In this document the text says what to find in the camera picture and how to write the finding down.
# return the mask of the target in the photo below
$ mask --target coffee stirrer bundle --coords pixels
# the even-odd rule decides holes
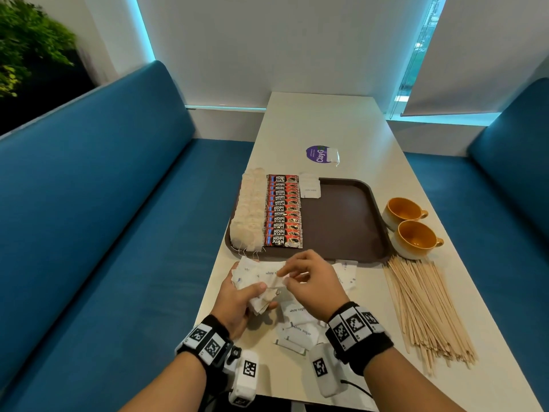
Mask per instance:
[[[406,351],[419,347],[431,376],[436,357],[444,357],[448,367],[450,360],[457,360],[470,368],[478,360],[477,353],[435,264],[394,256],[384,271]]]

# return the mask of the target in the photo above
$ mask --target orange mug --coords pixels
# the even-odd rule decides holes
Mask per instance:
[[[422,210],[414,201],[406,198],[392,198],[387,202],[381,217],[387,227],[394,231],[402,221],[421,220],[428,215],[429,213]]]
[[[391,237],[396,252],[405,259],[423,259],[435,247],[444,244],[432,229],[419,221],[402,221]]]

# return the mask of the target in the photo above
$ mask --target green leaves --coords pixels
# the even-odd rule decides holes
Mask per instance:
[[[0,97],[30,76],[25,58],[36,55],[72,65],[63,51],[75,48],[75,35],[42,8],[24,0],[0,0]]]

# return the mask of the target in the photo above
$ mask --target roller blind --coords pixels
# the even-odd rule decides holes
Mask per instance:
[[[447,0],[402,115],[497,112],[549,54],[549,0]]]
[[[431,0],[138,0],[155,57],[192,105],[271,91],[374,96],[386,110]]]

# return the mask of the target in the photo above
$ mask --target right hand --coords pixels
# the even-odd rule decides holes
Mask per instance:
[[[286,288],[318,320],[328,322],[334,312],[349,302],[332,265],[313,250],[288,259],[277,276],[289,274]]]

